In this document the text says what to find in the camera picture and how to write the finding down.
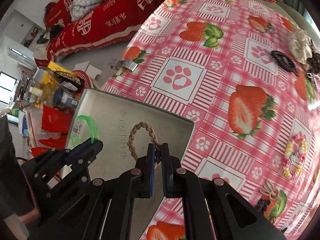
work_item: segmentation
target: red bag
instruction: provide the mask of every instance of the red bag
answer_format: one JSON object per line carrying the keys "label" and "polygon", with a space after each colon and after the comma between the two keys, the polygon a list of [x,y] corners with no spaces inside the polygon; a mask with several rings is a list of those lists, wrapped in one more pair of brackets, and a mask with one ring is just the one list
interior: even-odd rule
{"label": "red bag", "polygon": [[57,150],[63,150],[66,142],[67,142],[67,135],[61,135],[58,139],[40,139],[39,143],[42,143],[43,145],[47,145],[50,148],[56,148]]}
{"label": "red bag", "polygon": [[49,28],[53,25],[67,26],[71,22],[69,6],[73,0],[59,0],[46,15],[44,25]]}
{"label": "red bag", "polygon": [[72,117],[72,114],[44,105],[41,129],[53,133],[68,133]]}
{"label": "red bag", "polygon": [[49,149],[45,147],[34,147],[31,148],[31,154],[33,155],[33,157],[37,157],[38,155],[45,153],[48,150]]}
{"label": "red bag", "polygon": [[47,47],[47,58],[55,61],[78,50],[128,40],[163,1],[107,0],[53,39]]}

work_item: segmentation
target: beaded bracelet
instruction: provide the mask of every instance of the beaded bracelet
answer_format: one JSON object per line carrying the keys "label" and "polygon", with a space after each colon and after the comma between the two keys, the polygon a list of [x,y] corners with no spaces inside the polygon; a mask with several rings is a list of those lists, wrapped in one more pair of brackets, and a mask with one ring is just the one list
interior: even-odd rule
{"label": "beaded bracelet", "polygon": [[[299,143],[301,144],[301,146],[298,151],[294,151],[293,153],[291,153],[294,143]],[[307,149],[308,149],[308,146],[307,146],[305,136],[303,136],[301,132],[291,137],[290,141],[287,144],[287,147],[284,152],[284,157],[283,157],[283,171],[284,171],[284,176],[287,179],[294,179],[297,175],[299,175],[303,167]],[[295,171],[290,173],[289,164],[293,165],[295,163],[294,158],[296,156],[300,160],[300,163],[296,167]]]}

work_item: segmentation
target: tablecloth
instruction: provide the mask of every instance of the tablecloth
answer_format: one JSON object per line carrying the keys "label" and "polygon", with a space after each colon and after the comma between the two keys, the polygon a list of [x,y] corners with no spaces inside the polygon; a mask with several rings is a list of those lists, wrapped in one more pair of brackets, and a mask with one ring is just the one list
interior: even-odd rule
{"label": "tablecloth", "polygon": [[[287,199],[274,225],[292,240],[320,203],[319,110],[308,109],[319,95],[302,71],[287,73],[270,57],[279,50],[292,58],[288,36],[296,28],[255,0],[166,0],[124,52],[137,69],[119,71],[102,87],[195,122],[181,163],[199,177],[225,179],[254,206],[270,181]],[[266,101],[246,103],[259,97]],[[297,133],[308,151],[289,180],[283,156]],[[160,220],[183,224],[181,200],[164,199],[150,225]]]}

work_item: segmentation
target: red blanket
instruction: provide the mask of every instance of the red blanket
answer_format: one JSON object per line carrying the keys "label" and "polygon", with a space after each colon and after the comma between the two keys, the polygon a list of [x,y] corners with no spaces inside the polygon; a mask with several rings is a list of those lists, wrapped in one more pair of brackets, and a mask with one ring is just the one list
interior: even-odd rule
{"label": "red blanket", "polygon": [[[68,55],[81,49],[104,47],[117,41],[128,40],[163,1],[107,0],[83,19],[67,25],[49,43],[47,58],[55,61],[58,56]],[[53,9],[57,10],[55,7],[59,4],[61,6],[61,0]],[[67,21],[70,19],[64,17],[63,23],[66,24]],[[43,66],[39,61],[36,62],[39,67]]]}

